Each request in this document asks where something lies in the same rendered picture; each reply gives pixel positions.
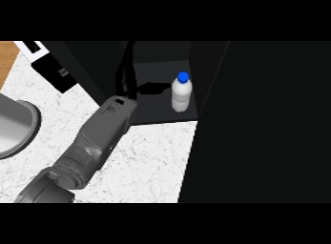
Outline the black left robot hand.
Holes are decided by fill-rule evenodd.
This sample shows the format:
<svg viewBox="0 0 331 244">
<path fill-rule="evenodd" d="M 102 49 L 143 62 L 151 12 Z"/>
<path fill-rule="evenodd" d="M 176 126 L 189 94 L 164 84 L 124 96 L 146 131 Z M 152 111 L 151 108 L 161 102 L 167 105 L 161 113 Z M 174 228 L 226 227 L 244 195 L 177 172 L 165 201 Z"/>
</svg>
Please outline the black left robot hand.
<svg viewBox="0 0 331 244">
<path fill-rule="evenodd" d="M 134 45 L 134 41 L 127 42 L 121 63 L 115 71 L 115 94 L 133 100 L 136 100 L 137 94 L 158 95 L 170 88 L 168 83 L 146 82 L 142 85 L 136 84 Z"/>
</svg>

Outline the dark grey cabinet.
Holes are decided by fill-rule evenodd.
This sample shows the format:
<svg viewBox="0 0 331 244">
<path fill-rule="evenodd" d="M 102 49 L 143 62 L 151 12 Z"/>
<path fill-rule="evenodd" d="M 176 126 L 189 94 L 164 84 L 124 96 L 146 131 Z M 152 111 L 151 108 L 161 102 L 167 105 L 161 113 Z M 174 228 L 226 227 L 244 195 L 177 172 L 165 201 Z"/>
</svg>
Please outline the dark grey cabinet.
<svg viewBox="0 0 331 244">
<path fill-rule="evenodd" d="M 115 94 L 115 70 L 127 46 L 124 41 L 46 41 L 44 46 L 96 104 Z M 133 50 L 136 83 L 167 84 L 179 72 L 191 76 L 189 108 L 171 108 L 171 90 L 136 97 L 137 125 L 196 121 L 217 79 L 226 41 L 137 41 Z"/>
</svg>

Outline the white water bottle blue cap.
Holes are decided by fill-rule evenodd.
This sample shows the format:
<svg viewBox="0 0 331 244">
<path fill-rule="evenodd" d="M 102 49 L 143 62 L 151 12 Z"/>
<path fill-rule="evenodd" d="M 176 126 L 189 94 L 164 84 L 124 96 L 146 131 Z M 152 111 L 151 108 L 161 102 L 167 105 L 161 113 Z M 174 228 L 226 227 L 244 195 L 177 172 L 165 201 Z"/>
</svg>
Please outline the white water bottle blue cap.
<svg viewBox="0 0 331 244">
<path fill-rule="evenodd" d="M 177 112 L 183 112 L 189 107 L 192 87 L 191 75 L 180 71 L 171 82 L 171 108 Z"/>
</svg>

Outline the black and white appliance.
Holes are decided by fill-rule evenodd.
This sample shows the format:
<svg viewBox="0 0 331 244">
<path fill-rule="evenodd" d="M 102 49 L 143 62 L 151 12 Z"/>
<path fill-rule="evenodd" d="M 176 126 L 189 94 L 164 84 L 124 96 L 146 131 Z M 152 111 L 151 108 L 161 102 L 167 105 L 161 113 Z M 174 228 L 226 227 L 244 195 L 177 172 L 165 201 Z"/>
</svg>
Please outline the black and white appliance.
<svg viewBox="0 0 331 244">
<path fill-rule="evenodd" d="M 65 93 L 77 82 L 44 44 L 40 41 L 15 41 L 15 45 L 29 61 L 32 70 L 52 87 Z"/>
</svg>

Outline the grey metal pot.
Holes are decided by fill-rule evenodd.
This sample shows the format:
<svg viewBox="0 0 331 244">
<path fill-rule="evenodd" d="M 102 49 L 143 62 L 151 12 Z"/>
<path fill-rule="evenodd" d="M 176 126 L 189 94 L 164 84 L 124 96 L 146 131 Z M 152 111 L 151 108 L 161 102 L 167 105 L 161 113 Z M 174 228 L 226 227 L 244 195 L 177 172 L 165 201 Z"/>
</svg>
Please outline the grey metal pot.
<svg viewBox="0 0 331 244">
<path fill-rule="evenodd" d="M 16 155 L 31 143 L 41 126 L 41 112 L 37 106 L 13 101 L 0 93 L 0 159 Z"/>
</svg>

